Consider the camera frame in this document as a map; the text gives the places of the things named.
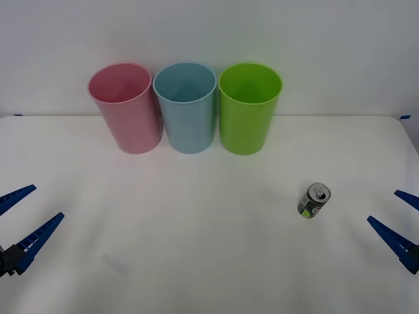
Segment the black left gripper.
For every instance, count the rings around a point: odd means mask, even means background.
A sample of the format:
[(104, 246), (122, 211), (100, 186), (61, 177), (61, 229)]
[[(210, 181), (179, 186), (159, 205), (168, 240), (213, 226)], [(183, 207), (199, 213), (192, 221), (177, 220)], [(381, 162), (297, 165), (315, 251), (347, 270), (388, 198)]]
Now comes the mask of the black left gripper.
[[(15, 206), (19, 201), (36, 189), (37, 187), (34, 184), (31, 184), (1, 196), (0, 215), (6, 213), (10, 208)], [(23, 274), (35, 260), (37, 253), (53, 234), (64, 217), (65, 215), (62, 212), (59, 212), (17, 244), (13, 244), (6, 250), (1, 247), (1, 277), (5, 274), (9, 274), (10, 276), (14, 273), (17, 273), (18, 275)]]

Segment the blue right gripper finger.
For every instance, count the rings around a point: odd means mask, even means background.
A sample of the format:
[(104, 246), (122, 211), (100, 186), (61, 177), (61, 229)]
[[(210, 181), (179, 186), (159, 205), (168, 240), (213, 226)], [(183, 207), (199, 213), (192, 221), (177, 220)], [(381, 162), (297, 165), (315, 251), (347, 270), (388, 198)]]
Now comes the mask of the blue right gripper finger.
[(405, 201), (410, 206), (415, 208), (417, 211), (419, 211), (419, 197), (418, 196), (414, 196), (412, 194), (406, 193), (406, 192), (401, 191), (401, 190), (396, 190), (394, 192), (394, 194), (398, 198), (400, 198), (401, 200)]
[(399, 235), (397, 232), (394, 232), (392, 229), (389, 229), (372, 216), (369, 216), (367, 221), (397, 255), (404, 267), (413, 275), (416, 275), (418, 272), (418, 245)]

